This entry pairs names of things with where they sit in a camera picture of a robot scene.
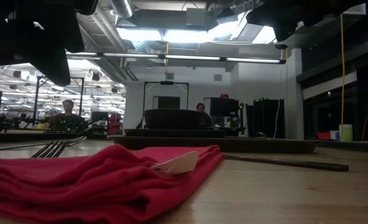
black tray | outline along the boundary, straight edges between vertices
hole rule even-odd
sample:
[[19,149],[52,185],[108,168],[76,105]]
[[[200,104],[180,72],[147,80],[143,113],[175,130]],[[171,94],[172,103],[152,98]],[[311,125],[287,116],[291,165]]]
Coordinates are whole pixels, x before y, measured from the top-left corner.
[[171,129],[125,129],[129,137],[169,137],[169,138],[224,138],[225,131],[171,130]]
[[176,146],[204,147],[218,145],[222,152],[271,152],[271,153],[313,153],[315,141],[297,141],[268,138],[157,138],[108,136],[115,144],[127,149],[138,150],[146,147]]

man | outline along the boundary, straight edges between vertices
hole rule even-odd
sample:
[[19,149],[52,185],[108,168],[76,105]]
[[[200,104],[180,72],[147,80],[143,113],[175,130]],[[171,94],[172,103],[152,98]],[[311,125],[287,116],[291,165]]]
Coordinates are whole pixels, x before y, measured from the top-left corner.
[[204,104],[198,103],[196,106],[196,110],[202,113],[200,126],[202,128],[211,127],[211,118],[206,112],[204,112]]
[[44,126],[56,130],[77,130],[83,128],[84,119],[72,113],[74,102],[72,100],[65,100],[62,104],[65,113],[55,115]]
[[[229,95],[228,95],[228,93],[221,93],[220,98],[221,99],[228,99]],[[223,117],[223,116],[212,116],[211,120],[212,120],[212,125],[213,126],[218,125],[220,127],[225,127],[225,117]],[[240,122],[240,118],[231,117],[230,118],[230,127],[231,128],[239,127],[239,122]]]

white paper tag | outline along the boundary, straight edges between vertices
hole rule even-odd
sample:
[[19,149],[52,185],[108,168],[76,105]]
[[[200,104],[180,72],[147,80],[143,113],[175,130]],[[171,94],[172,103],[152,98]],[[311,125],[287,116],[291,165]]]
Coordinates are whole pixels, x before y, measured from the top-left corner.
[[188,152],[187,154],[171,159],[167,162],[155,164],[151,167],[151,169],[155,170],[159,174],[182,174],[194,170],[198,158],[198,152]]

table surface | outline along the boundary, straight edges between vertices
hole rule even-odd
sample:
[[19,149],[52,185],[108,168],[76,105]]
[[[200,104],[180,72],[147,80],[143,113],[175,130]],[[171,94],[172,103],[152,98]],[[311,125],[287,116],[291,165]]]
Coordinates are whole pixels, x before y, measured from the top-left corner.
[[[87,140],[61,156],[92,155],[109,144]],[[0,151],[0,158],[30,157],[40,148]],[[189,200],[155,223],[368,224],[368,152],[317,148],[314,154],[251,156],[341,163],[350,171],[223,161]],[[0,218],[7,223],[20,222]]]

red cloth napkin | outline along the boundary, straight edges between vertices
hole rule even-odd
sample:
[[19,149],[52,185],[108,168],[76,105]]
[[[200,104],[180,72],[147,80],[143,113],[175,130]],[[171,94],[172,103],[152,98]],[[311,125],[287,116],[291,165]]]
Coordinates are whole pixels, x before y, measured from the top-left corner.
[[[192,172],[150,169],[192,151],[199,152]],[[120,145],[90,157],[0,159],[0,215],[32,223],[145,222],[187,199],[222,159],[218,146],[129,151]]]

